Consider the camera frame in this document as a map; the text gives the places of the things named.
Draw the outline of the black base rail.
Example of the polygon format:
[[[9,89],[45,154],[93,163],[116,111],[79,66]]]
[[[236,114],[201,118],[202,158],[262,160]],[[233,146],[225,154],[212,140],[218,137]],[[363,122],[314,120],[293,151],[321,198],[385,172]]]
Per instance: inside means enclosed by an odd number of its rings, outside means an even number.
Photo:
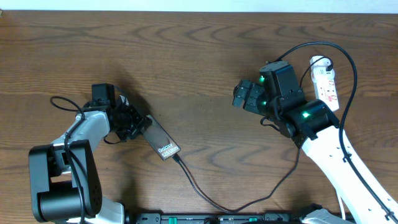
[[[342,220],[327,210],[314,210],[307,215],[268,212],[263,214],[161,214],[141,213],[131,219],[135,224],[234,224],[234,223],[355,223],[352,217]]]

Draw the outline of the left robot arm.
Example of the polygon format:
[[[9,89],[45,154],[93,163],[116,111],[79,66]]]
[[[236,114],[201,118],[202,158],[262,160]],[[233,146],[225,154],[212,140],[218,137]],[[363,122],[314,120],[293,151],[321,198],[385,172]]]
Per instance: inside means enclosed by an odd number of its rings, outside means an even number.
[[[103,196],[93,157],[110,133],[135,139],[149,119],[109,83],[91,87],[91,101],[75,105],[73,124],[50,144],[29,151],[32,213],[38,222],[129,223],[124,205]]]

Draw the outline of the white power strip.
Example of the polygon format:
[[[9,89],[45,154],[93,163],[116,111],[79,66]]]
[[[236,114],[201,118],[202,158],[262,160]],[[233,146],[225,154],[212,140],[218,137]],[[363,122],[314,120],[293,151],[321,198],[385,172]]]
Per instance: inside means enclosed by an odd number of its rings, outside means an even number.
[[[332,111],[339,109],[338,94],[335,86],[335,78],[332,80],[313,81],[315,97],[322,100]]]

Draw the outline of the white charger adapter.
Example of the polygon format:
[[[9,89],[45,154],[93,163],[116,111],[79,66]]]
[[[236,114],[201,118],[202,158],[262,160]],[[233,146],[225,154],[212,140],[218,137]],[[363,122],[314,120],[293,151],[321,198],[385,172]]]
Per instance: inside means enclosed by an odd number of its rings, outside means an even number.
[[[333,62],[326,56],[316,55],[310,59],[310,69],[313,81],[332,80],[335,77]]]

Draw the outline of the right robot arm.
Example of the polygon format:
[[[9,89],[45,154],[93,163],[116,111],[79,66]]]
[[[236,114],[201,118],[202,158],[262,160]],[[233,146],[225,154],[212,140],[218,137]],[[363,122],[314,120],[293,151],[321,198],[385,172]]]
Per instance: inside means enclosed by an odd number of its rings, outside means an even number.
[[[293,66],[273,62],[257,83],[241,80],[233,105],[271,121],[323,171],[356,223],[397,223],[397,202],[384,190],[348,140],[334,112],[339,108],[333,62],[315,56],[307,69],[315,100],[307,101]]]

